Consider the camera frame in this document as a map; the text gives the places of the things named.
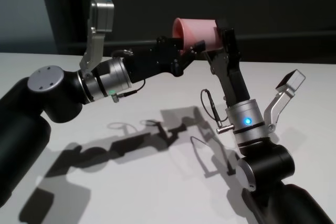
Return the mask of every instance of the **black wire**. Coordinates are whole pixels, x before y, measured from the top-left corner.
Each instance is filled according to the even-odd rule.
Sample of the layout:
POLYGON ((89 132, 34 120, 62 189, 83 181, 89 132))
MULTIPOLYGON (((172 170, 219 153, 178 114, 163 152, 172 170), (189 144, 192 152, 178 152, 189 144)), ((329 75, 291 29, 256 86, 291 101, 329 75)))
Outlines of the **black wire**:
POLYGON ((212 115, 210 115, 210 113, 208 112, 208 110, 206 109, 206 107, 205 107, 205 105, 204 105, 204 102, 203 102, 203 96, 202 96, 203 92, 206 92, 206 89, 202 89, 202 90, 201 90, 201 103, 202 103, 202 106, 203 106, 205 112, 208 114, 208 116, 209 116, 212 120, 216 121, 216 119, 215 119, 212 115))
POLYGON ((121 98, 121 97, 129 97, 130 95, 133 95, 133 94, 137 93, 139 90, 141 90, 145 86, 145 84, 146 84, 146 80, 143 79, 143 84, 141 85, 141 87, 139 87, 138 89, 129 91, 129 92, 118 94, 118 97, 119 98, 121 98))
POLYGON ((137 92, 141 90, 143 87, 145 87, 145 85, 146 85, 146 79, 143 79, 143 84, 141 85, 141 87, 137 89, 137 92))

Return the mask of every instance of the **gray wall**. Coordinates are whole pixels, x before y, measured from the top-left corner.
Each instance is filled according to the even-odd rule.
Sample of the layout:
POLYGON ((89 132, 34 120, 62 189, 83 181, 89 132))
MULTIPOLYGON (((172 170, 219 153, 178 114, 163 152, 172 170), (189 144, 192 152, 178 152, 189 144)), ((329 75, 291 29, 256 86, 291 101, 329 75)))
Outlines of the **gray wall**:
POLYGON ((0 3, 0 52, 56 53, 44 0, 0 3))

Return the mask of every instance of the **cable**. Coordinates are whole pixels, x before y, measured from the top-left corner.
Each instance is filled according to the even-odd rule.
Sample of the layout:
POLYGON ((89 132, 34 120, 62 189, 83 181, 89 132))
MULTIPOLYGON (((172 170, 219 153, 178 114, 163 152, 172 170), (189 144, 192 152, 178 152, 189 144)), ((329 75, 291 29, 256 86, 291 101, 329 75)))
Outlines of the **cable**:
POLYGON ((209 116, 212 120, 214 120, 214 121, 220 121, 220 122, 222 122, 222 123, 225 122, 225 121, 227 120, 227 117, 226 117, 224 120, 220 120, 220 118, 218 117, 218 120, 217 120, 217 119, 215 119, 215 117, 213 117, 212 115, 210 115, 210 113, 209 113, 208 110, 206 109, 206 107, 205 107, 205 105, 204 105, 204 102, 203 102, 203 96, 202 96, 203 92, 206 92, 206 93, 208 94, 209 102, 210 102, 210 104, 211 104, 211 106, 212 106, 212 109, 213 109, 213 112, 214 112, 214 116, 215 116, 215 117, 218 116, 217 111, 216 111, 216 108, 215 108, 215 105, 213 104, 213 101, 212 101, 212 98, 211 98, 210 91, 207 90, 207 89, 202 89, 202 90, 201 90, 201 103, 202 103, 202 106, 203 106, 205 112, 208 114, 208 116, 209 116))
POLYGON ((137 93, 138 91, 140 91, 146 84, 146 80, 143 79, 143 84, 141 85, 141 87, 139 87, 138 89, 136 90, 132 90, 132 91, 129 91, 129 92, 125 92, 125 93, 121 93, 121 94, 118 94, 118 98, 122 98, 122 97, 128 97, 132 94, 135 94, 137 93))
POLYGON ((137 89, 137 92, 141 90, 143 87, 145 87, 145 85, 146 85, 146 79, 143 79, 143 84, 141 85, 141 87, 137 89))

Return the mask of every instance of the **black cable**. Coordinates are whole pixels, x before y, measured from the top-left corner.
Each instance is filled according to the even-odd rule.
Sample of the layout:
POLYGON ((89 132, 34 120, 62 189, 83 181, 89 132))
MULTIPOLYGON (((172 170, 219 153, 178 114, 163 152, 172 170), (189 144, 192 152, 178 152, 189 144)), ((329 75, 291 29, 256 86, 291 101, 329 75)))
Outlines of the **black cable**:
MULTIPOLYGON (((202 103, 202 106, 203 106, 205 112, 208 114, 208 116, 209 116, 212 120, 217 121, 212 115, 210 115, 210 113, 208 112, 208 110, 206 109, 206 107, 205 107, 205 105, 204 105, 204 102, 203 102, 203 96, 202 96, 203 92, 206 92, 206 93, 208 94, 209 100, 211 99, 210 91, 208 91, 207 89, 202 89, 202 90, 201 90, 201 103, 202 103)), ((223 123, 223 122, 225 122, 226 120, 227 120, 227 117, 226 117, 224 120, 220 120, 220 121, 223 123)))
POLYGON ((141 87, 137 89, 137 92, 141 90, 143 87, 145 87, 145 85, 146 85, 146 79, 143 79, 143 84, 141 85, 141 87))
POLYGON ((145 84, 146 84, 146 80, 144 79, 144 80, 143 80, 143 84, 141 85, 141 87, 139 87, 139 88, 136 89, 136 90, 132 90, 132 91, 129 91, 129 92, 125 92, 125 93, 118 94, 118 97, 119 97, 119 98, 122 98, 122 97, 128 97, 128 96, 130 96, 130 95, 132 95, 132 94, 135 94, 135 93, 137 93, 139 90, 141 90, 141 89, 145 86, 145 84))

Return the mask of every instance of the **metal cylinder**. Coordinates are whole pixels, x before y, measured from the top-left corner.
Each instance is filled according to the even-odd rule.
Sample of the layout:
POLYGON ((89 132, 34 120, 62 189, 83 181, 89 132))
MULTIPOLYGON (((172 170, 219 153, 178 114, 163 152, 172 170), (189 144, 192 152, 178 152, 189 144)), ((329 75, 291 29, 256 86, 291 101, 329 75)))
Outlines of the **metal cylinder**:
POLYGON ((268 131, 256 100, 240 102, 226 109, 239 148, 262 142, 268 131))
POLYGON ((113 95, 131 87, 131 81, 121 58, 112 58, 97 66, 97 79, 101 81, 103 92, 113 95))
POLYGON ((130 88, 131 81, 121 58, 101 62, 89 78, 80 78, 84 92, 90 102, 130 88))

